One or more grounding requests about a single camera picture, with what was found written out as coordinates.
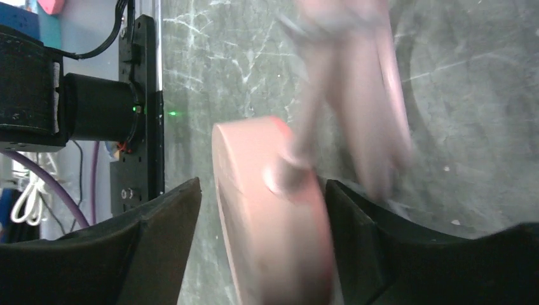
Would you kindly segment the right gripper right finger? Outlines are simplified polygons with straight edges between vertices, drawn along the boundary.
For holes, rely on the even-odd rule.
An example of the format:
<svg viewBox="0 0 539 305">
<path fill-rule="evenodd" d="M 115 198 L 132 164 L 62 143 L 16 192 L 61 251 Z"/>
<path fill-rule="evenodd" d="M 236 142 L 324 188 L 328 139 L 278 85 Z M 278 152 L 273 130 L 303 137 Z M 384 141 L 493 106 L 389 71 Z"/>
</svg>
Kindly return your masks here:
<svg viewBox="0 0 539 305">
<path fill-rule="evenodd" d="M 345 304 L 537 304 L 538 224 L 478 239 L 429 229 L 336 180 L 325 202 Z"/>
</svg>

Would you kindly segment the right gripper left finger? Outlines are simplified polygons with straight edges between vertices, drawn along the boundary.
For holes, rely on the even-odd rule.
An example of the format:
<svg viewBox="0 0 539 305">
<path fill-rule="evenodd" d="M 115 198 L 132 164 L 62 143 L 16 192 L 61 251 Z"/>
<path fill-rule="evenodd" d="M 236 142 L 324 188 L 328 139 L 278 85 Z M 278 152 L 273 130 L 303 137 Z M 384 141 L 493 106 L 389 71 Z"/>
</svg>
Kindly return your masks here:
<svg viewBox="0 0 539 305">
<path fill-rule="evenodd" d="M 175 304 L 200 211 L 193 178 L 57 240 L 1 245 L 2 304 Z"/>
</svg>

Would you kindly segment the round pink power socket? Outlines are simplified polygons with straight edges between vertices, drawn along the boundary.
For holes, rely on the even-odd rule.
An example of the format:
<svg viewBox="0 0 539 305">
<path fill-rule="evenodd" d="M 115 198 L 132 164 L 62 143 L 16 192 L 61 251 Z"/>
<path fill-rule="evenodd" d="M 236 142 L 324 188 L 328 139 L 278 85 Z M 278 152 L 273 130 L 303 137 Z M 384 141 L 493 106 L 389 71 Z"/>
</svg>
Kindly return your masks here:
<svg viewBox="0 0 539 305">
<path fill-rule="evenodd" d="M 332 300 L 332 236 L 315 174 L 308 172 L 294 193 L 277 194 L 267 186 L 291 135 L 273 116 L 213 127 L 217 204 L 240 304 Z"/>
</svg>

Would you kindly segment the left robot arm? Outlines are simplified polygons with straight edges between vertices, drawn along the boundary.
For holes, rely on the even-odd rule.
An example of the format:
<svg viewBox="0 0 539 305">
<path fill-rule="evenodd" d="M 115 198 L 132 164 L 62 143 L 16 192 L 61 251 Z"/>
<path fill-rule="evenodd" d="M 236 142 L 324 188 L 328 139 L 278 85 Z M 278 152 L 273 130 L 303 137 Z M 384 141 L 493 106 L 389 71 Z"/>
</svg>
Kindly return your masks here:
<svg viewBox="0 0 539 305">
<path fill-rule="evenodd" d="M 55 152 L 69 140 L 128 142 L 141 114 L 133 85 L 64 74 L 61 56 L 1 26 L 1 150 Z"/>
</svg>

